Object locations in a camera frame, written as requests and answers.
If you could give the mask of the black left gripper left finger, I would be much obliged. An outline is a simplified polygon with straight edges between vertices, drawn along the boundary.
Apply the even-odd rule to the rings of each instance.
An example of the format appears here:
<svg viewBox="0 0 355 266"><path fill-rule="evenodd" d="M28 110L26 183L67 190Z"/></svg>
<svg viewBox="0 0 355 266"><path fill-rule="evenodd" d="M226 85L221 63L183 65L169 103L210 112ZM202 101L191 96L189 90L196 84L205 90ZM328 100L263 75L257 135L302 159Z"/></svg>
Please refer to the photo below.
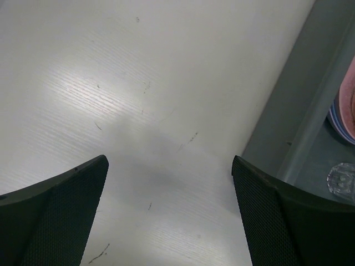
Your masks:
<svg viewBox="0 0 355 266"><path fill-rule="evenodd" d="M100 155L1 195L1 265L80 265L107 173Z"/></svg>

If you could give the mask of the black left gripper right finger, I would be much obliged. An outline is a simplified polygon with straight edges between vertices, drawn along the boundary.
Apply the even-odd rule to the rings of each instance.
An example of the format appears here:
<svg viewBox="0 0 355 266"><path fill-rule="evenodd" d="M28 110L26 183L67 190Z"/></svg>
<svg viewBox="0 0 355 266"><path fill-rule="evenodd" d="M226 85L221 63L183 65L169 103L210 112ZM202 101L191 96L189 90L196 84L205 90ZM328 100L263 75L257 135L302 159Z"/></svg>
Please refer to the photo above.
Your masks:
<svg viewBox="0 0 355 266"><path fill-rule="evenodd" d="M354 265L354 206L289 185L240 156L231 174L252 265Z"/></svg>

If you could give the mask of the clear plastic cup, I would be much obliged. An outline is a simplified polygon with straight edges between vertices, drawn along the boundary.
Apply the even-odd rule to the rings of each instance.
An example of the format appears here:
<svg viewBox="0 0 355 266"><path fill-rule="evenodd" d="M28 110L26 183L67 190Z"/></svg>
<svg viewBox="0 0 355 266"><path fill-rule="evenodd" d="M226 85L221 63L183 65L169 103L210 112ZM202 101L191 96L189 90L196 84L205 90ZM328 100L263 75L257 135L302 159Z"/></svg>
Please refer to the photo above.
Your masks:
<svg viewBox="0 0 355 266"><path fill-rule="evenodd" d="M333 166L327 176L330 193L354 202L354 164L339 163Z"/></svg>

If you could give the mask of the blue plastic plate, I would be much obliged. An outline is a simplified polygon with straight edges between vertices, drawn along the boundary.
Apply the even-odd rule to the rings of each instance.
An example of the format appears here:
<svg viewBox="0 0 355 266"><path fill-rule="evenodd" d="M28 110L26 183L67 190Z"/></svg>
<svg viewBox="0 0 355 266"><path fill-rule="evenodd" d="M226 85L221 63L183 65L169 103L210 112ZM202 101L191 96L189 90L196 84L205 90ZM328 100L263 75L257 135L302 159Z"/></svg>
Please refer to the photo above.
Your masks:
<svg viewBox="0 0 355 266"><path fill-rule="evenodd" d="M338 115L337 103L334 101L328 111L327 119L334 128L334 130L348 143L354 145L354 138L350 136L348 131L344 128L340 116Z"/></svg>

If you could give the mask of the pink plastic plate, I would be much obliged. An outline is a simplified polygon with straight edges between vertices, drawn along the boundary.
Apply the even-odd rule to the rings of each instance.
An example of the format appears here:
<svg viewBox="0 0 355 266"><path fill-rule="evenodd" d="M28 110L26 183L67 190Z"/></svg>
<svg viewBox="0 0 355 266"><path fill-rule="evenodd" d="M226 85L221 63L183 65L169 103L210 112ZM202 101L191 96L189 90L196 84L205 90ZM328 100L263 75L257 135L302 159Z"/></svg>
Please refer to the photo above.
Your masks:
<svg viewBox="0 0 355 266"><path fill-rule="evenodd" d="M354 58L341 83L338 100L343 125L354 138Z"/></svg>

